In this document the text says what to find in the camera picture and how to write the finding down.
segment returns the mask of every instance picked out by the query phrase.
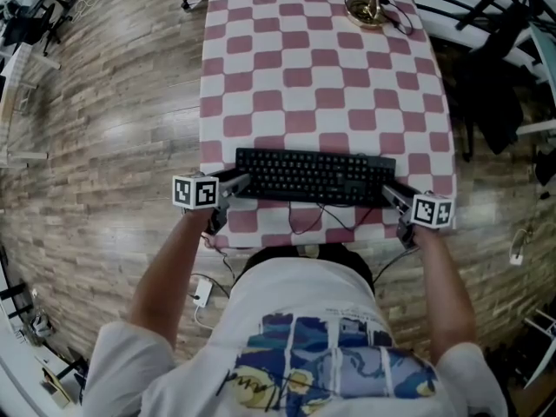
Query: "white charger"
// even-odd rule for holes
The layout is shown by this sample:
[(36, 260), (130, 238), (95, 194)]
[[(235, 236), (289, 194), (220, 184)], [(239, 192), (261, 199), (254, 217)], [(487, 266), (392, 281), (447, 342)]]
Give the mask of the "white charger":
[(201, 278), (197, 284), (197, 290), (195, 291), (195, 299), (193, 300), (193, 303), (199, 308), (207, 307), (207, 301), (209, 301), (211, 290), (212, 282)]

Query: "hand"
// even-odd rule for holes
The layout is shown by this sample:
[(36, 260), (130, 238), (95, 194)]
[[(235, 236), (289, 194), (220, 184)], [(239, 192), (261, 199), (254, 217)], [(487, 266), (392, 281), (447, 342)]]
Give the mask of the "hand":
[(431, 244), (442, 242), (442, 236), (438, 230), (415, 225), (414, 241), (420, 248), (425, 248)]

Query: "keyboard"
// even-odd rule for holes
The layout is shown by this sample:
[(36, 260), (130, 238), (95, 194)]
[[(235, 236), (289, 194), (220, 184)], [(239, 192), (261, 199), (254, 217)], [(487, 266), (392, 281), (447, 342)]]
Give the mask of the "keyboard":
[(235, 167), (251, 175), (237, 196), (276, 201), (388, 207), (382, 185), (394, 180), (395, 159), (291, 149), (237, 149)]

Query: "gold ashtray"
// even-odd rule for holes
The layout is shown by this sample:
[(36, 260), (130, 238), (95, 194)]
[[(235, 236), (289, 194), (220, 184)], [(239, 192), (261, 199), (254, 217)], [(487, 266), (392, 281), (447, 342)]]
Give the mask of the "gold ashtray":
[(378, 0), (346, 0), (345, 4), (350, 22), (366, 30), (377, 30), (387, 21)]

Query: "checkered tablecloth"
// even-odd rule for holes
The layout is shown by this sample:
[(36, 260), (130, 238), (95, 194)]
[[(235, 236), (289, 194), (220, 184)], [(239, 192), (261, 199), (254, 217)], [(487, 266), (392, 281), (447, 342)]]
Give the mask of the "checkered tablecloth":
[[(201, 170), (234, 166), (237, 147), (393, 157), (419, 190), (455, 194), (453, 136), (439, 68), (413, 0), (393, 0), (415, 27), (363, 30), (344, 0), (209, 0), (202, 53)], [(389, 10), (391, 17), (397, 15)], [(309, 227), (312, 204), (293, 203)], [(329, 207), (348, 227), (365, 208)], [(398, 216), (373, 211), (355, 231), (326, 213), (292, 234), (284, 202), (236, 199), (220, 247), (350, 242), (395, 236)]]

